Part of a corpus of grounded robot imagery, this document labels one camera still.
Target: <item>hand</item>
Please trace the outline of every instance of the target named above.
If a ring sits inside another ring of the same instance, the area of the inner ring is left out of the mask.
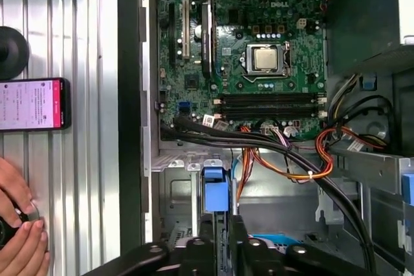
[[[43,221],[25,222],[0,251],[0,276],[46,276],[50,255]]]
[[[32,194],[25,179],[16,168],[0,158],[0,217],[13,228],[18,228],[21,225],[21,220],[10,199],[16,202],[25,214],[35,212],[30,203]]]

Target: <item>corrugated metal surface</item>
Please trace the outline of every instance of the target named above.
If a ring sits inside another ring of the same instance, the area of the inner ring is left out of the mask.
[[[20,78],[72,83],[73,126],[11,133],[1,154],[19,167],[45,217],[50,275],[81,275],[119,255],[117,0],[0,0],[0,23],[31,57]]]

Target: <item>cpu socket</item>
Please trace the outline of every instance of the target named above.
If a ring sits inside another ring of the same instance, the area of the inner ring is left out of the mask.
[[[290,72],[289,43],[247,45],[240,62],[247,76],[287,77]]]

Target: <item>phone screen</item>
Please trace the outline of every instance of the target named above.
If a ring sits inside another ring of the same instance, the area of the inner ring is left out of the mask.
[[[62,88],[59,79],[0,83],[0,130],[62,127]]]

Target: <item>ram slot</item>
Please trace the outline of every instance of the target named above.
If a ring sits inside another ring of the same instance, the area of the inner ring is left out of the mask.
[[[223,94],[217,103],[226,107],[307,105],[317,103],[317,99],[318,93]]]
[[[201,7],[201,57],[202,75],[207,80],[212,77],[212,7],[210,2]]]
[[[168,54],[171,69],[175,68],[175,4],[168,5]]]
[[[182,58],[190,58],[190,0],[182,0]]]
[[[225,120],[246,121],[258,118],[314,118],[318,115],[315,107],[258,107],[258,108],[224,108],[221,117]]]

